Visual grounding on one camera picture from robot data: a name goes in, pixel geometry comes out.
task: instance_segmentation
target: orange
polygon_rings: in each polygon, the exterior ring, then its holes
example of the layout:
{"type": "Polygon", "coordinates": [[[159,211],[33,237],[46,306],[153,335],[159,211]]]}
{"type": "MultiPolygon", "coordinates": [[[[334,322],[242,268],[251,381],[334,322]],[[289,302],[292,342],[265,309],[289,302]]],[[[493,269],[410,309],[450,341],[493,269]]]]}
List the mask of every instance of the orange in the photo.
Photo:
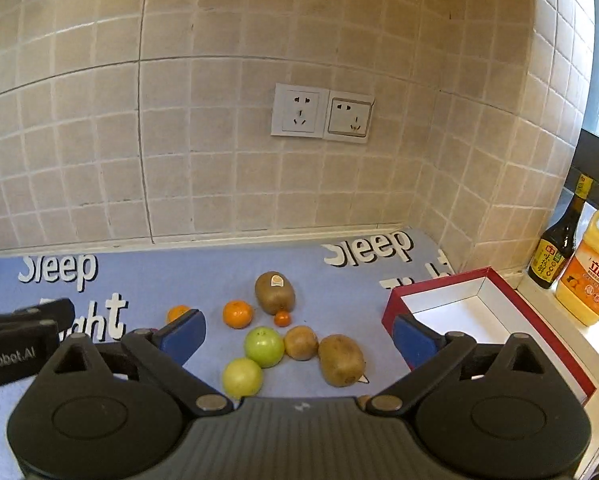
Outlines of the orange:
{"type": "Polygon", "coordinates": [[[289,312],[280,310],[277,314],[275,314],[274,322],[277,326],[285,327],[292,323],[292,318],[290,317],[289,312]]]}
{"type": "Polygon", "coordinates": [[[252,306],[242,300],[229,301],[224,306],[224,312],[222,313],[224,323],[230,328],[247,327],[250,325],[253,316],[254,310],[252,306]]]}
{"type": "Polygon", "coordinates": [[[166,322],[172,323],[173,321],[175,321],[175,319],[177,319],[180,316],[183,316],[183,314],[186,314],[186,312],[188,312],[189,310],[190,307],[186,305],[178,305],[172,307],[172,309],[170,309],[168,311],[168,314],[166,315],[166,322]]]}

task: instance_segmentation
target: open box lid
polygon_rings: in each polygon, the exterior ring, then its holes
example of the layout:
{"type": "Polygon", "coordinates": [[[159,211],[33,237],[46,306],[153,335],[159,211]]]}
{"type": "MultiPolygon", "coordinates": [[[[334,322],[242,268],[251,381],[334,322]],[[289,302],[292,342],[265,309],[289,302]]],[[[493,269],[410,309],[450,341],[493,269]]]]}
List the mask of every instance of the open box lid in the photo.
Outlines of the open box lid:
{"type": "Polygon", "coordinates": [[[595,392],[595,385],[569,349],[490,267],[394,288],[382,318],[390,335],[395,318],[408,313],[440,334],[458,330],[478,343],[503,344],[511,333],[528,333],[582,404],[595,392]]]}

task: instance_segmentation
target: yellow detergent bottle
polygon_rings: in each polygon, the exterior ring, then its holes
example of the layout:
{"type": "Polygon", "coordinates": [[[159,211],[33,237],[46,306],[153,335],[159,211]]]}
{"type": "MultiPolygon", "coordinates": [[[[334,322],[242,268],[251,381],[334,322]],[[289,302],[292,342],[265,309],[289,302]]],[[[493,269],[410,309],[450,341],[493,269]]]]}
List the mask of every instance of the yellow detergent bottle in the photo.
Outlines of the yellow detergent bottle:
{"type": "Polygon", "coordinates": [[[557,284],[555,296],[586,326],[599,321],[599,211],[557,284]]]}

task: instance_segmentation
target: electrical outlet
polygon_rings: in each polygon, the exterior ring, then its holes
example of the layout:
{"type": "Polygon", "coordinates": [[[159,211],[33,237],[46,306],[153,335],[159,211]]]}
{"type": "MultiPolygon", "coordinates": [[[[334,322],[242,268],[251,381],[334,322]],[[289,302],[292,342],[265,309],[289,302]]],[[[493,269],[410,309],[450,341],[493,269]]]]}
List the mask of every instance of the electrical outlet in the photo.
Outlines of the electrical outlet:
{"type": "Polygon", "coordinates": [[[322,138],[329,93],[324,88],[277,83],[270,134],[322,138]]]}
{"type": "Polygon", "coordinates": [[[369,95],[331,92],[324,139],[367,142],[374,102],[369,95]]]}

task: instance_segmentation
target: dark glass bottle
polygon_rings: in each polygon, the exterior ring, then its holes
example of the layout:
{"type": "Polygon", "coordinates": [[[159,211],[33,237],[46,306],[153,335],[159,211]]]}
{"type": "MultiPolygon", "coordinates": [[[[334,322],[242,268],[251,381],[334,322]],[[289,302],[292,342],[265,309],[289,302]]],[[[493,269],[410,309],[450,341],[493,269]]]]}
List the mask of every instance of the dark glass bottle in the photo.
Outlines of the dark glass bottle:
{"type": "Polygon", "coordinates": [[[575,252],[577,224],[592,185],[593,180],[582,173],[566,211],[539,238],[528,272],[542,288],[550,288],[575,252]]]}

